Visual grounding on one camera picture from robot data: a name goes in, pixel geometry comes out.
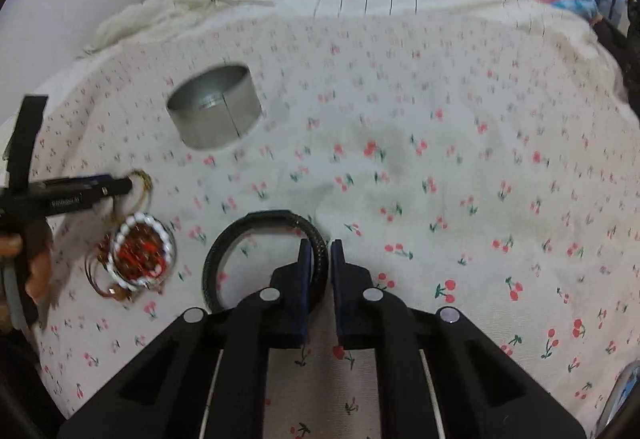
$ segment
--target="white bedsheet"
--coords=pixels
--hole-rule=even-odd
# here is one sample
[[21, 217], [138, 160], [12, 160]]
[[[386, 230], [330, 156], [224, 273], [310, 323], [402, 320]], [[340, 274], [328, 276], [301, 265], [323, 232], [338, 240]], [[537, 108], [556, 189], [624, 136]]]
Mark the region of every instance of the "white bedsheet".
[[[249, 8], [299, 18], [222, 25]], [[638, 356], [640, 139], [617, 111], [617, 68], [583, 21], [525, 0], [281, 0], [109, 51], [49, 89], [64, 99], [38, 143], [37, 177], [148, 170], [179, 263], [163, 296], [125, 309], [81, 272], [100, 232], [92, 216], [58, 223], [55, 304], [38, 340], [65, 413], [202, 304], [202, 262], [228, 223], [280, 207], [343, 239], [348, 260], [412, 307], [460, 307], [593, 428]], [[266, 119], [232, 148], [190, 152], [164, 95], [223, 58], [248, 62]], [[244, 241], [223, 299], [263, 286], [295, 247]], [[300, 434], [299, 423], [321, 437], [378, 436], [372, 355], [335, 345], [327, 300], [310, 344], [271, 356], [265, 437]]]

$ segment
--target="round container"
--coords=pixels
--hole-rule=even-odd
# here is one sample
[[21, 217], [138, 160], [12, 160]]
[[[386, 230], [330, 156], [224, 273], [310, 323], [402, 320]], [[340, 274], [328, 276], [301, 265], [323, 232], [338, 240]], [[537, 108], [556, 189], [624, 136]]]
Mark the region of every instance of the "round container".
[[203, 150], [239, 139], [262, 108], [248, 67], [214, 67], [180, 85], [166, 103], [185, 145]]
[[[166, 268], [164, 272], [158, 271], [156, 275], [142, 275], [136, 279], [129, 280], [124, 278], [124, 276], [118, 271], [118, 267], [115, 263], [115, 257], [120, 250], [121, 244], [126, 240], [127, 235], [129, 235], [129, 232], [136, 225], [148, 226], [158, 235], [162, 242], [162, 257], [166, 263]], [[142, 287], [151, 288], [161, 284], [173, 268], [175, 264], [175, 256], [175, 240], [171, 231], [169, 231], [166, 226], [164, 226], [155, 217], [143, 212], [137, 212], [127, 217], [125, 222], [122, 223], [122, 226], [114, 232], [113, 237], [111, 238], [111, 246], [106, 267], [111, 278], [113, 278], [119, 286], [124, 289], [128, 289], [129, 291], [136, 292]]]

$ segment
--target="black rubber ring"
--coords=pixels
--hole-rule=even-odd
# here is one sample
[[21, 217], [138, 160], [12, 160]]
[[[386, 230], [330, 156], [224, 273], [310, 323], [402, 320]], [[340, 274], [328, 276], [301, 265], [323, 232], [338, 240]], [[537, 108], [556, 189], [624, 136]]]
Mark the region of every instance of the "black rubber ring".
[[210, 311], [218, 313], [225, 310], [220, 304], [216, 288], [218, 269], [225, 254], [242, 234], [252, 229], [268, 228], [298, 228], [306, 235], [314, 254], [308, 289], [309, 312], [322, 300], [329, 275], [329, 254], [322, 235], [313, 224], [289, 210], [268, 210], [247, 214], [233, 222], [211, 246], [202, 269], [202, 294]]

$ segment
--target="finger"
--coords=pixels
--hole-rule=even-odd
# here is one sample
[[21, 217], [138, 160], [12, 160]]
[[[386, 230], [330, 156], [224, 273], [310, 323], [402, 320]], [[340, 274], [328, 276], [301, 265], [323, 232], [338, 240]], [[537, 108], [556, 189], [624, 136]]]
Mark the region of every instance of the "finger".
[[43, 251], [34, 257], [29, 263], [31, 275], [24, 285], [24, 290], [31, 299], [38, 303], [49, 289], [51, 280], [51, 255], [48, 251]]
[[0, 235], [0, 257], [15, 257], [22, 251], [20, 235]]

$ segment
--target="metal tin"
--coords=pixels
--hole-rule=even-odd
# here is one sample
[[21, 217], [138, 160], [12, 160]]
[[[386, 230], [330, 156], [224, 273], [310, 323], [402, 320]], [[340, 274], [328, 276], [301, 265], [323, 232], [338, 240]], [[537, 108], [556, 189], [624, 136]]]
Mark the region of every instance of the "metal tin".
[[241, 138], [262, 114], [249, 68], [214, 67], [180, 85], [166, 104], [185, 145], [217, 148]]

